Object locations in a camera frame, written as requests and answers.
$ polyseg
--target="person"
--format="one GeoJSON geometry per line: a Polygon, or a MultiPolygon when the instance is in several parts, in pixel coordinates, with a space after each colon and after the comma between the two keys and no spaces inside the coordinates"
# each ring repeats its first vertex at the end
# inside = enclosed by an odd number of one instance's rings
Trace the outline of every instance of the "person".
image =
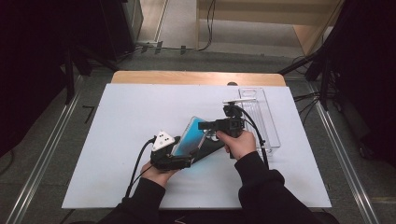
{"type": "MultiPolygon", "coordinates": [[[[233,153],[237,160],[234,166],[242,180],[238,197],[244,223],[321,223],[284,187],[282,174],[267,169],[256,150],[253,133],[242,131],[239,137],[233,138],[218,131],[217,137],[224,142],[225,150],[233,153]]],[[[123,198],[116,208],[99,221],[100,224],[160,223],[159,207],[166,183],[177,171],[162,172],[150,167],[149,162],[143,166],[143,171],[146,172],[141,175],[134,195],[123,198]]]]}

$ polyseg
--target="white tabletop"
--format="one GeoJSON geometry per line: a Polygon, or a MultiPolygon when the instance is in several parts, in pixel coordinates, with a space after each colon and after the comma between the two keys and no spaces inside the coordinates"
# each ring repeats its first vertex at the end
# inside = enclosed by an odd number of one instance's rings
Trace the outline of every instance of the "white tabletop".
{"type": "MultiPolygon", "coordinates": [[[[182,135],[192,116],[225,118],[222,101],[238,98],[234,86],[107,84],[78,159],[63,208],[115,207],[131,180],[141,147],[160,130],[182,135]]],[[[308,207],[331,207],[315,158],[287,87],[263,88],[281,147],[269,158],[271,169],[308,207]]],[[[152,145],[138,171],[149,161],[152,145]]],[[[240,208],[240,177],[220,149],[168,182],[164,209],[240,208]]]]}

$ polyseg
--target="smartphone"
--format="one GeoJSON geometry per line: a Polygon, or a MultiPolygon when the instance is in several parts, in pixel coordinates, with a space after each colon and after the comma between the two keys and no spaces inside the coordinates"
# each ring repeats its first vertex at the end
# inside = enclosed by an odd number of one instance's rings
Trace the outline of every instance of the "smartphone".
{"type": "Polygon", "coordinates": [[[198,129],[198,122],[205,122],[203,119],[192,117],[189,125],[180,138],[180,142],[172,151],[174,156],[195,155],[205,140],[204,130],[198,129]]]}

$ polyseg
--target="black sleeve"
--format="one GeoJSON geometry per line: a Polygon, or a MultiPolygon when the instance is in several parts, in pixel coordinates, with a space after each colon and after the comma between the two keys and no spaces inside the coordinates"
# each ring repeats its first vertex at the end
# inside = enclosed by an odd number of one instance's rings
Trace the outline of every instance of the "black sleeve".
{"type": "Polygon", "coordinates": [[[320,223],[285,188],[282,174],[265,167],[258,152],[247,154],[235,168],[242,179],[239,201],[247,223],[320,223]]]}
{"type": "Polygon", "coordinates": [[[164,194],[165,189],[162,186],[141,177],[134,196],[123,198],[122,202],[98,223],[158,223],[158,210],[164,194]]]}

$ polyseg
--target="person's left hand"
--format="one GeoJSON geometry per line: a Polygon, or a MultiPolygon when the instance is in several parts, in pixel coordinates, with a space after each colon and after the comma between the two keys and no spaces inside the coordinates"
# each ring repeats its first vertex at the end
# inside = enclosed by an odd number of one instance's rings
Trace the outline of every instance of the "person's left hand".
{"type": "Polygon", "coordinates": [[[142,174],[142,177],[149,179],[151,181],[154,181],[155,183],[157,183],[157,184],[163,186],[163,188],[165,188],[166,183],[168,182],[169,178],[172,175],[174,175],[177,171],[178,170],[160,171],[157,168],[155,168],[154,166],[152,166],[150,162],[148,162],[142,167],[140,174],[142,174]]]}

